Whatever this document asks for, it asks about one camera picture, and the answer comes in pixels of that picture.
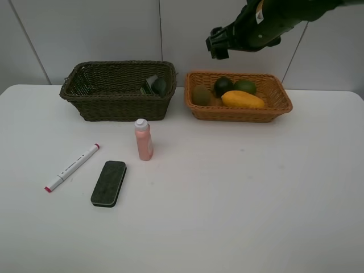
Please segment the plastic bottle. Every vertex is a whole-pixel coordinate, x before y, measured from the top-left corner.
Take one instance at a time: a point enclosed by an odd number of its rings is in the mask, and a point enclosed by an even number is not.
[[[145,119],[139,118],[137,121],[135,121],[134,126],[139,158],[141,160],[148,161],[153,156],[153,144],[150,135],[150,125]]]

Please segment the avocado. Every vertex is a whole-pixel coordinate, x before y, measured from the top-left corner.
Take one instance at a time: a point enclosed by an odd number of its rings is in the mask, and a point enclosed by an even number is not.
[[[234,89],[233,82],[227,77],[219,78],[214,84],[216,97],[220,98],[226,92]]]
[[[234,84],[234,90],[244,91],[252,95],[255,95],[257,93],[257,88],[255,86],[255,83],[247,80],[238,80]]]
[[[159,94],[161,97],[164,97],[167,92],[167,83],[163,78],[157,78],[152,83],[152,90],[154,93]]]

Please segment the marker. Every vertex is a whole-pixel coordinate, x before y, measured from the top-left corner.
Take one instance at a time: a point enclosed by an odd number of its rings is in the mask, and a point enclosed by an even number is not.
[[[47,192],[53,192],[55,188],[57,188],[64,180],[68,178],[75,170],[79,168],[82,164],[84,164],[98,149],[100,149],[100,145],[94,144],[90,149],[88,149],[85,153],[83,153],[75,162],[69,165],[63,172],[57,175],[52,182],[50,182],[44,189]]]

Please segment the white wall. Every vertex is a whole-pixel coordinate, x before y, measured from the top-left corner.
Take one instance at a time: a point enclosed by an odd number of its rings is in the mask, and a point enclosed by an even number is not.
[[[277,47],[256,53],[229,51],[226,60],[214,60],[207,51],[205,40],[211,30],[230,24],[245,4],[242,0],[160,0],[163,60],[174,63],[178,86],[184,86],[188,71],[199,69],[272,73],[283,79],[304,23],[282,36]]]
[[[51,82],[83,61],[161,60],[158,0],[13,0]]]
[[[364,5],[340,7],[309,23],[284,86],[364,96],[363,14]]]
[[[0,94],[14,84],[47,79],[8,1],[0,1]]]
[[[286,88],[351,90],[364,96],[364,5],[328,12],[308,25],[300,44],[304,23],[284,34],[277,47],[257,53],[231,51],[230,59],[211,59],[205,45],[211,29],[231,23],[245,3],[13,0],[53,84],[62,84],[82,61],[163,58],[174,63],[179,86],[184,85],[188,71],[208,69],[272,73],[284,79]],[[46,84],[41,66],[5,0],[0,2],[0,37],[0,93],[12,84]]]

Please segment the yellow mango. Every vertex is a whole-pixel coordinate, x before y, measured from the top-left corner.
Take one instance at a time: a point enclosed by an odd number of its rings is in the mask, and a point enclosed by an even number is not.
[[[228,107],[263,108],[264,101],[244,91],[228,91],[222,95],[222,102]]]

